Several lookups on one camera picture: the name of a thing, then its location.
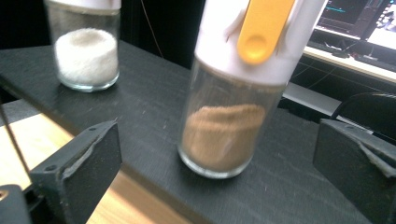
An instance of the white granules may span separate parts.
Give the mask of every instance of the white granules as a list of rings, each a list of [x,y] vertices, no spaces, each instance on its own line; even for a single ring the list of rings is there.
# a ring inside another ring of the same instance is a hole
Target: white granules
[[[102,85],[118,75],[117,40],[92,28],[59,37],[55,55],[60,76],[79,85]]]

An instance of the ground spice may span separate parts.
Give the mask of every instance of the ground spice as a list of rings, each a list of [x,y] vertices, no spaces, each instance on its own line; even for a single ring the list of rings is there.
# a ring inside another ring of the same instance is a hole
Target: ground spice
[[[79,29],[59,37],[55,54],[60,75],[70,82],[101,85],[118,75],[117,40],[110,33]]]
[[[198,165],[231,171],[252,157],[264,116],[259,105],[204,106],[187,118],[182,146]]]

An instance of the wooden surface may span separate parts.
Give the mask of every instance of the wooden surface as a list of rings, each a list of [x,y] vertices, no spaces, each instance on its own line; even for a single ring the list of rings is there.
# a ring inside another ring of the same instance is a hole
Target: wooden surface
[[[73,135],[39,114],[11,124],[18,144],[33,169],[73,138]],[[30,181],[8,138],[0,127],[0,185],[17,184],[23,189]],[[188,223],[127,175],[119,172],[99,202],[88,223]]]
[[[331,63],[333,65],[340,66],[342,68],[363,74],[365,76],[375,77],[386,80],[391,83],[396,83],[396,73],[386,69],[372,66],[368,63],[358,62],[354,60],[352,57],[346,59],[338,58],[332,56],[329,52],[320,49],[310,48],[310,47],[305,47],[304,55],[316,60],[321,60],[325,63]]]

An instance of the computer monitor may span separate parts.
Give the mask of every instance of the computer monitor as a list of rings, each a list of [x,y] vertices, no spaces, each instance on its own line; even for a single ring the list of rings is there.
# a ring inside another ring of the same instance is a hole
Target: computer monitor
[[[396,3],[391,1],[375,23],[367,42],[396,50]]]
[[[387,1],[329,0],[315,29],[350,39],[363,39]]]

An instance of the black tabletop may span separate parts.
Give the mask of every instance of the black tabletop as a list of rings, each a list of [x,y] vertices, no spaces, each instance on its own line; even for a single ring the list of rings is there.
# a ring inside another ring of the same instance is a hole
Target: black tabletop
[[[190,71],[120,43],[120,78],[106,91],[60,84],[50,46],[0,51],[0,85],[78,134],[119,124],[131,178],[193,222],[369,223],[313,166],[318,125],[278,109],[239,176],[196,175],[177,154],[177,132]]]

